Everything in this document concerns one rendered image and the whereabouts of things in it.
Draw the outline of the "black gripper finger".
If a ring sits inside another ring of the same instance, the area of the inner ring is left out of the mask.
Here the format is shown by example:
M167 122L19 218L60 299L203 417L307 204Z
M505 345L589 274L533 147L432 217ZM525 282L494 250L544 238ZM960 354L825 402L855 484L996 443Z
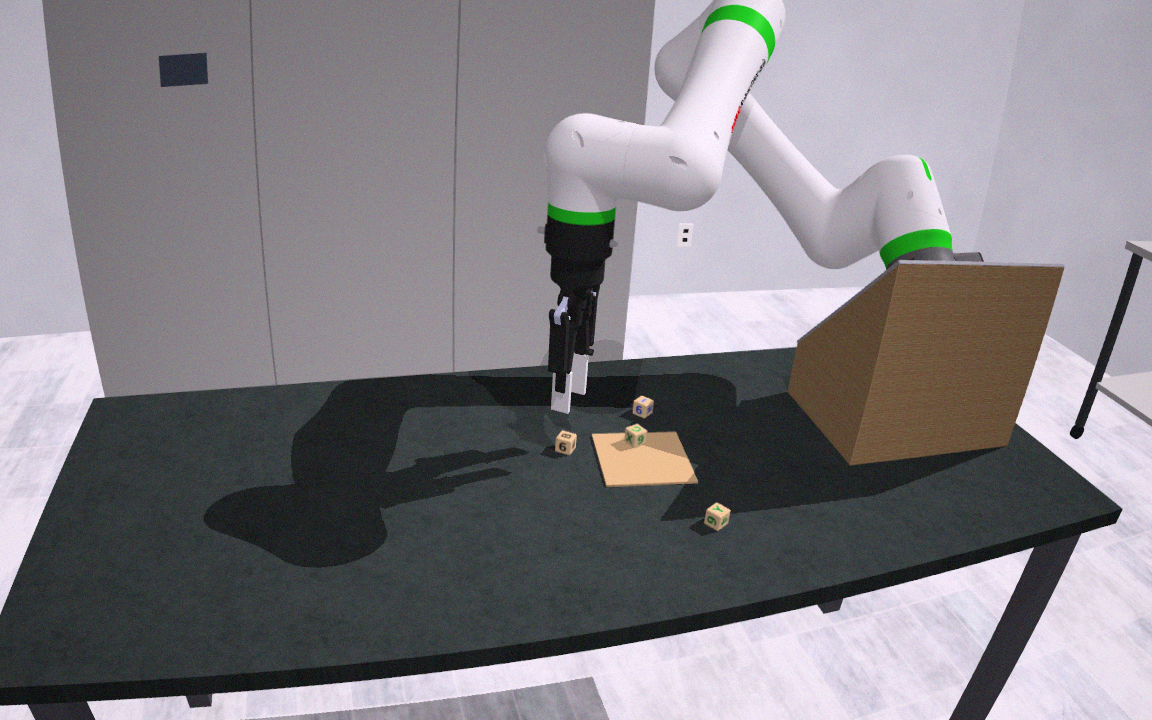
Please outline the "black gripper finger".
M582 325L577 329L575 348L573 348L571 392L579 393L579 395L586 393L588 357L594 354L594 348L589 348L589 346L594 344L596 300L598 300L599 290L600 285L596 286L593 291L586 293L586 310L585 314L582 314Z
M571 387L573 387L573 348L575 348L577 329L582 325L582 313L584 313L588 300L579 300L576 323L570 320L567 313L567 302L570 297L564 297L558 310L550 309L550 357L548 372L553 372L552 397L550 397L550 409L559 414L570 414Z

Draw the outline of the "tan flat square mat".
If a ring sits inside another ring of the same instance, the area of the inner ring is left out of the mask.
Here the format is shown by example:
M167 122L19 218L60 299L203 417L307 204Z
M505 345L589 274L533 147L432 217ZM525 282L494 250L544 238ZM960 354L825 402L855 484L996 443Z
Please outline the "tan flat square mat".
M605 487L698 483L676 432L646 433L646 444L626 444L626 433L593 434Z

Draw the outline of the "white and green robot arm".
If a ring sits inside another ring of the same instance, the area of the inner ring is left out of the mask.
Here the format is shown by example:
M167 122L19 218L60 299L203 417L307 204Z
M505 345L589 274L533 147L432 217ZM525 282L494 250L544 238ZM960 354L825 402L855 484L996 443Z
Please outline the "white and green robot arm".
M660 127L586 113L561 120L544 149L548 214L538 233L550 256L611 258L617 199L700 209L721 184L728 150L824 268L877 251L886 270L899 260L984 263L980 252L952 250L927 161L892 156L836 190L774 126L750 91L783 28L782 0L713 0L657 54L657 83L675 100Z

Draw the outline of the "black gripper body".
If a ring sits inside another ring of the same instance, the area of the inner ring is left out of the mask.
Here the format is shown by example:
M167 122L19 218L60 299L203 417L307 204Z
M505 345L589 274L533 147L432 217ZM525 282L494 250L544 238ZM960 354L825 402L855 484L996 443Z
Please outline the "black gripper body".
M550 279L561 287L558 304L564 297L570 297L567 302L567 313L571 320L576 320L579 310L579 300L585 300L588 291L593 291L596 286L602 285L605 272L605 260L600 263L575 264L564 263L550 256Z

